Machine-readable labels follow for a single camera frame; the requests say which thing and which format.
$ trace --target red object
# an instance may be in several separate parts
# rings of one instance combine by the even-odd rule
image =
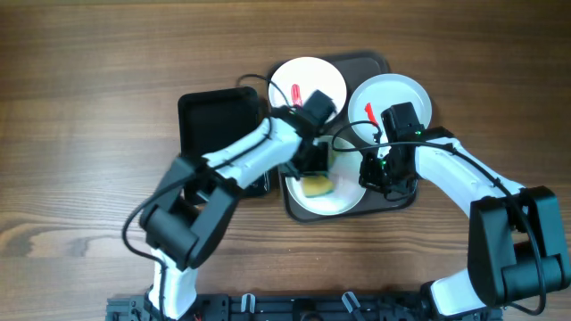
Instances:
[[[300,90],[300,86],[297,84],[292,85],[292,101],[294,101],[294,105],[298,105],[300,107],[303,106],[302,91]]]
[[[374,122],[375,125],[378,125],[377,120],[375,119],[375,114],[373,113],[373,107],[371,106],[371,103],[367,104],[367,107],[365,107],[365,112],[367,113],[368,120]]]

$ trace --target red marker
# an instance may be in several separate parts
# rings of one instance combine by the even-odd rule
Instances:
[[[375,119],[375,114],[373,113],[373,107],[371,106],[371,103],[367,103],[365,112],[367,113],[368,120],[374,122],[375,125],[378,125],[377,120]]]
[[[292,85],[292,101],[294,101],[294,105],[298,105],[300,107],[303,106],[302,91],[300,90],[300,86],[297,84]]]

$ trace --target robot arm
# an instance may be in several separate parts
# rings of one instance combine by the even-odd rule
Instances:
[[[167,266],[163,289],[166,317],[179,319],[193,305],[196,269],[218,246],[248,185],[282,164],[286,164],[285,170],[293,176],[327,170],[319,166],[327,165],[327,154],[323,155],[322,148],[313,142],[334,110],[331,100],[316,92],[303,109],[275,109],[252,133],[227,148],[207,153],[200,160],[173,161],[157,189],[182,177],[194,176],[189,189],[208,198],[208,202],[199,213],[180,197],[183,188],[180,186],[147,206],[141,215],[146,242],[151,245],[153,255]],[[256,146],[254,151],[244,153],[253,146]],[[316,157],[324,161],[317,165],[308,161]],[[161,265],[156,263],[155,285],[161,284],[161,277]],[[160,286],[154,286],[148,299],[157,309],[159,296]]]
[[[422,177],[442,189],[469,218],[468,267],[426,284],[424,293],[431,307],[426,317],[455,319],[540,293],[532,244],[513,243],[512,231],[526,230],[507,202],[507,195],[495,182],[501,182],[513,194],[529,220],[539,248],[546,292],[569,286],[571,267],[565,231],[557,199],[549,189],[543,186],[526,189],[502,177],[469,154],[443,128],[424,130],[409,103],[393,106],[383,112],[382,119],[389,142],[405,144],[391,146],[380,162],[369,154],[365,158],[369,161],[361,164],[361,184],[390,192],[402,181]],[[445,148],[406,142],[426,142]],[[384,164],[380,172],[374,168],[379,163]],[[495,182],[483,171],[494,177]]]

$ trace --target yellow sponge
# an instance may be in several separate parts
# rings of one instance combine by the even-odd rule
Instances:
[[[332,193],[334,188],[333,182],[323,175],[302,178],[302,190],[305,197],[320,197]]]

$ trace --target black tray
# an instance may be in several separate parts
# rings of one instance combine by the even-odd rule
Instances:
[[[330,125],[326,128],[326,135],[332,136],[337,130],[339,130],[339,128],[349,123],[347,109],[351,96],[357,87],[369,78],[390,72],[390,69],[383,56],[379,53],[370,51],[337,54],[321,57],[321,59],[331,62],[341,72],[345,79],[345,84],[347,85],[347,100],[345,102],[345,106],[343,107],[343,110],[329,122]],[[274,75],[274,72],[276,72],[276,70],[284,63],[285,62],[280,62],[274,65],[269,70],[268,78],[271,78]],[[351,142],[357,147],[368,145],[350,129],[345,130],[340,137]],[[312,223],[334,218],[347,218],[386,210],[400,210],[411,205],[417,196],[417,192],[415,191],[415,193],[407,199],[397,202],[389,202],[382,194],[367,190],[360,202],[352,209],[347,210],[342,214],[326,216],[310,212],[296,202],[292,195],[287,191],[286,178],[281,173],[279,174],[279,184],[284,197],[285,211],[291,218],[301,223]],[[390,197],[397,198],[398,196],[400,195],[395,194]]]
[[[180,130],[180,151],[183,157],[198,157],[207,152],[216,152],[247,135],[259,125],[260,100],[258,93],[250,87],[214,90],[183,95],[178,99],[178,127]],[[228,113],[240,122],[204,122],[216,113]],[[245,189],[244,198],[263,196],[270,190],[270,173],[264,173]],[[193,205],[204,204],[199,195],[186,198]]]

